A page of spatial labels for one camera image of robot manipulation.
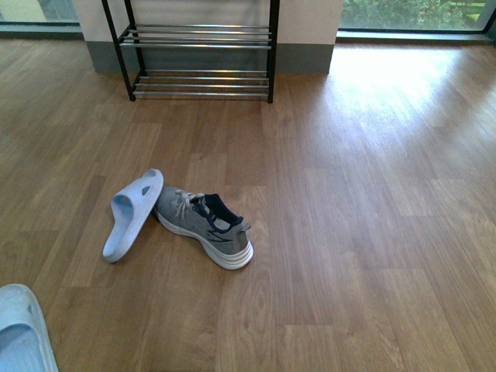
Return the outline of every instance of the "light blue slipper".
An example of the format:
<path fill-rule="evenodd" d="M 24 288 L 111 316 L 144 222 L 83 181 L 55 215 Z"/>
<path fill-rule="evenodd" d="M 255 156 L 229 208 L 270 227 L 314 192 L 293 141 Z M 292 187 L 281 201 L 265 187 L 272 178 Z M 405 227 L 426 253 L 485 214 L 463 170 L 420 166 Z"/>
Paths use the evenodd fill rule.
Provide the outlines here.
<path fill-rule="evenodd" d="M 0 371 L 58 371 L 40 304 L 22 284 L 0 288 Z"/>
<path fill-rule="evenodd" d="M 162 173 L 157 169 L 149 169 L 140 179 L 112 198 L 110 205 L 115 225 L 103 248 L 103 258 L 108 262 L 120 260 L 129 251 L 163 186 Z"/>

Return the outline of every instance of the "shoe rack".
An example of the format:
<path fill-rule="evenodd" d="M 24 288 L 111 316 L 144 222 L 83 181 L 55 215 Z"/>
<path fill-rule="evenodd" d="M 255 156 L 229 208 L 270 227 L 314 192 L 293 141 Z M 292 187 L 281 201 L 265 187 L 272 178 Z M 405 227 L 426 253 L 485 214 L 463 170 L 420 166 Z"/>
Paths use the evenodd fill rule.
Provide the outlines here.
<path fill-rule="evenodd" d="M 218 24 L 138 24 L 131 0 L 123 0 L 129 25 L 118 36 L 108 0 L 102 0 L 108 27 L 112 34 L 115 52 L 129 100 L 152 95 L 162 98 L 206 97 L 260 99 L 272 103 L 277 49 L 279 0 L 270 0 L 268 25 L 218 25 Z M 131 82 L 128 67 L 122 55 L 125 48 L 133 48 L 139 72 Z M 248 50 L 267 52 L 263 71 L 243 68 L 226 70 L 147 69 L 143 51 L 148 48 L 193 49 L 200 54 L 209 50 L 235 53 Z"/>

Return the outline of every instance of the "white sneaker sole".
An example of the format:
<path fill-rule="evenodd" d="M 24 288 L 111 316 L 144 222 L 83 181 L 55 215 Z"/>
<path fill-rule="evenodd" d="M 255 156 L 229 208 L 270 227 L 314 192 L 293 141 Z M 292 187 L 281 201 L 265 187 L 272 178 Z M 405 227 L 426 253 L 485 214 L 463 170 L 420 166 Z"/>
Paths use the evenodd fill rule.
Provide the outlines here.
<path fill-rule="evenodd" d="M 212 260 L 220 267 L 223 267 L 227 270 L 237 270 L 247 265 L 253 258 L 253 247 L 250 241 L 248 241 L 248 245 L 244 250 L 241 250 L 236 254 L 225 254 L 217 250 L 204 237 L 189 230 L 183 229 L 179 226 L 176 226 L 173 223 L 170 223 L 157 210 L 155 210 L 155 213 L 160 223 L 164 225 L 167 230 L 178 235 L 189 236 L 191 238 L 199 240 L 208 256 L 212 258 Z"/>

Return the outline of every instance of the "sneaker logo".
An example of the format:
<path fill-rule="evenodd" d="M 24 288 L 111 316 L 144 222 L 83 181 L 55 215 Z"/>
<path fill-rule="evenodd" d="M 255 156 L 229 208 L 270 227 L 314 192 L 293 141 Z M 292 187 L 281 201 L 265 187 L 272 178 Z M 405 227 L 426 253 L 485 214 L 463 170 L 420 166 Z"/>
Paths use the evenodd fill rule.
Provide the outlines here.
<path fill-rule="evenodd" d="M 210 236 L 213 236 L 213 238 L 208 238 L 212 243 L 231 243 L 233 241 L 232 239 L 225 239 L 217 235 L 218 233 L 215 230 L 207 230 L 207 233 Z"/>

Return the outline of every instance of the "slipper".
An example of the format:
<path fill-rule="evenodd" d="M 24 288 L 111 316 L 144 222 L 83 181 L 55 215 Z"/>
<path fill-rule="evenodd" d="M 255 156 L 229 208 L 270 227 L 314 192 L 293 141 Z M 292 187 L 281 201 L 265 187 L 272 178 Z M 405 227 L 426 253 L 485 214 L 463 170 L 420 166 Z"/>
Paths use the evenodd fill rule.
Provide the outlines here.
<path fill-rule="evenodd" d="M 0 288 L 0 371 L 58 371 L 40 304 L 22 284 Z"/>
<path fill-rule="evenodd" d="M 157 169 L 149 169 L 140 179 L 112 198 L 110 205 L 115 225 L 103 248 L 103 258 L 108 262 L 120 260 L 131 248 L 163 186 L 162 173 Z"/>

